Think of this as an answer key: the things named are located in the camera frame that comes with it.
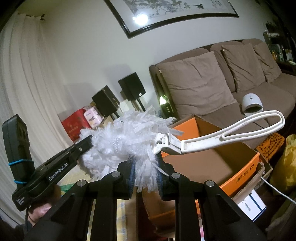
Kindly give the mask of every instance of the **white curtain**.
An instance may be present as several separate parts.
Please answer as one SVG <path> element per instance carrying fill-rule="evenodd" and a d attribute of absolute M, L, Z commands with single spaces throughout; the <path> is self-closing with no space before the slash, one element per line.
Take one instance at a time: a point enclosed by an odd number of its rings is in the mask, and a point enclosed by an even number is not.
<path fill-rule="evenodd" d="M 62 83 L 40 17 L 15 13 L 0 33 L 0 122 L 18 114 L 26 123 L 35 167 L 73 144 L 58 117 L 73 112 Z M 0 136 L 0 208 L 23 223 L 11 200 L 16 184 L 7 163 Z"/>

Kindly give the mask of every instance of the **yellow bag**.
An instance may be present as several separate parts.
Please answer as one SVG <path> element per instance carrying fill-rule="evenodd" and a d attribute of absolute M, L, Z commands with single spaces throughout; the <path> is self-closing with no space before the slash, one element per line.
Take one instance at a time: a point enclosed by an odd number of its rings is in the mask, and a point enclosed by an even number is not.
<path fill-rule="evenodd" d="M 276 164 L 270 184 L 281 192 L 288 192 L 296 186 L 296 135 L 286 139 L 286 148 Z"/>

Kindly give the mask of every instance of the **black speaker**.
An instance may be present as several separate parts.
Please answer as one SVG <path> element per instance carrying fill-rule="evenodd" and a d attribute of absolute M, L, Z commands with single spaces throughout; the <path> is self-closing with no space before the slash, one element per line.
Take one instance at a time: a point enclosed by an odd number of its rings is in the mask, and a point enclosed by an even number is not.
<path fill-rule="evenodd" d="M 118 83 L 128 100 L 136 100 L 146 93 L 136 72 L 119 80 Z"/>
<path fill-rule="evenodd" d="M 96 104 L 96 108 L 104 117 L 110 116 L 118 110 L 119 101 L 107 85 L 97 92 L 92 99 Z"/>

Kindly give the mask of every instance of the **brown throw pillow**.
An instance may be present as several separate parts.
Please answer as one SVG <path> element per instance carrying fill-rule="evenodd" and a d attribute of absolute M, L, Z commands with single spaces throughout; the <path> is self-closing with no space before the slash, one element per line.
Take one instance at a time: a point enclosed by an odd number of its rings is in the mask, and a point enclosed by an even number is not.
<path fill-rule="evenodd" d="M 222 45 L 222 49 L 232 71 L 237 92 L 247 91 L 265 82 L 263 70 L 252 44 Z"/>
<path fill-rule="evenodd" d="M 213 52 L 157 65 L 179 117 L 206 115 L 236 103 Z"/>
<path fill-rule="evenodd" d="M 281 74 L 281 69 L 273 59 L 270 50 L 265 42 L 254 46 L 254 50 L 260 61 L 261 68 L 267 82 L 274 81 Z"/>

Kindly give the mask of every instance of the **white box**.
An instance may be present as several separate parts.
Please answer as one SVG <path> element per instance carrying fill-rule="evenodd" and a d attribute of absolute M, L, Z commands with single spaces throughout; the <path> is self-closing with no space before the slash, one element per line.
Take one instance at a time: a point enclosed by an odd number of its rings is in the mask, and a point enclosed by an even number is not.
<path fill-rule="evenodd" d="M 97 109 L 92 107 L 84 113 L 84 117 L 92 129 L 96 129 L 101 124 L 103 117 L 99 115 Z"/>
<path fill-rule="evenodd" d="M 240 202 L 238 206 L 252 221 L 255 221 L 266 209 L 266 205 L 255 190 L 252 190 L 252 192 Z"/>

